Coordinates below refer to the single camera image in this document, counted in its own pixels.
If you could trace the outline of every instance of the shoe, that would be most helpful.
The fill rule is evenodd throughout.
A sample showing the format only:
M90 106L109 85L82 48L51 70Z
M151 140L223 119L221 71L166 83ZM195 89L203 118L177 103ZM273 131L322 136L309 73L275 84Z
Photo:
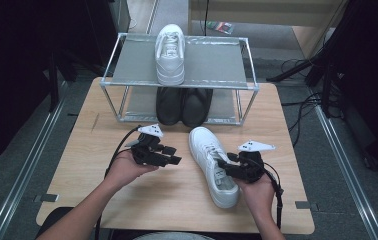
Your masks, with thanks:
M159 87L157 90L157 119L164 125L174 125L180 121L182 98L185 89Z
M212 98L212 89L187 89L182 107L183 124L192 128L201 126L208 117Z
M239 187L218 166L217 159L228 163L230 160L217 137L204 127L194 128L189 134L189 147L193 158L205 174L214 203L220 208L230 208L236 205Z
M184 66L185 37L176 24L165 26L155 43L155 61L158 82L173 86L185 80Z

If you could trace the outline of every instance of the floor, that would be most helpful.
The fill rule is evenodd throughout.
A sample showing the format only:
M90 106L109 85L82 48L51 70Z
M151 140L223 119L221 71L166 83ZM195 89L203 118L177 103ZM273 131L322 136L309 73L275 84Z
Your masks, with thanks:
M199 22L185 21L185 0L128 0L128 3L133 19L129 31L155 34L165 24L177 23L184 31L192 24L194 34L200 33ZM252 43L260 81L296 64L287 60L302 59L288 26L234 26L231 36L248 37ZM207 34L221 33L208 30ZM46 193L90 83L96 77L84 68L78 70L76 82L62 85L63 101L57 111L48 113L47 98L0 156L0 239L33 239L39 230L35 217L40 202L34 201L35 196ZM305 86L303 79L301 73L276 84L282 103L304 101L312 91L320 91L320 86L315 89ZM298 109L296 105L283 107L288 128L297 121ZM285 237L378 239L378 171L365 167L344 121L323 118L320 108L314 106L304 113L294 150L316 230L311 235ZM46 133L45 138L39 135L41 130ZM291 131L291 137L296 139L296 129Z

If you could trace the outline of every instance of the white sneaker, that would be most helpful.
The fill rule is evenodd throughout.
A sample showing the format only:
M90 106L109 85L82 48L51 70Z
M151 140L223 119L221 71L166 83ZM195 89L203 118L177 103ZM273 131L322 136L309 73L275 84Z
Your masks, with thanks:
M155 43L158 82L162 85L179 85L185 80L185 37L176 24L165 26Z
M204 127L194 128L189 134L189 147L193 158L207 178L214 203L220 208L236 205L239 187L232 177L227 176L224 169L218 166L217 159L228 163L231 161L217 137Z

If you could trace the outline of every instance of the shoe rack shelf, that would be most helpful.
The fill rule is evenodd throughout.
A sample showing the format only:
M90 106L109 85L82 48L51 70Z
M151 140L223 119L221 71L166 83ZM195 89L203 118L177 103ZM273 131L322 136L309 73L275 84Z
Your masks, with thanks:
M156 92L164 85L157 80L155 42L156 36L153 35L118 34L100 82L118 121L158 122ZM170 87L214 89L205 123L243 125L259 91L248 39L185 36L184 64L185 81ZM246 77L245 69L248 69L251 78ZM117 86L125 87L123 96L119 98L111 94L110 89ZM247 103L241 102L240 91L252 92Z

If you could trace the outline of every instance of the desk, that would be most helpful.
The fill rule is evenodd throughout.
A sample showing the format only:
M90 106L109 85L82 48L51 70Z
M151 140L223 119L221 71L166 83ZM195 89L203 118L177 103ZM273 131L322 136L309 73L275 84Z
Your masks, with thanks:
M117 122L97 78L93 81L73 132L48 189L58 194L57 202L44 202L37 223L57 207L76 206L103 179L105 168L118 143L136 123ZM120 101L124 87L114 87L112 98ZM241 93L242 99L250 94ZM261 84L258 97L243 127L206 125L225 149L237 153L237 145L252 139L273 144L274 151L263 152L264 161L279 172L283 194L282 231L310 234L314 223L309 209L297 209L295 201L307 201L276 87ZM215 206L202 170L192 159L188 139L190 128L179 123L161 126L161 143L177 149L179 165L167 165L136 179L109 202L103 215L103 228L207 232L258 232L251 214L240 197L236 206ZM138 137L134 133L128 139ZM276 201L273 217L276 217Z
M206 0L189 0L189 26L204 20ZM330 27L335 27L348 0L210 0L208 21L293 26L306 58L321 47Z

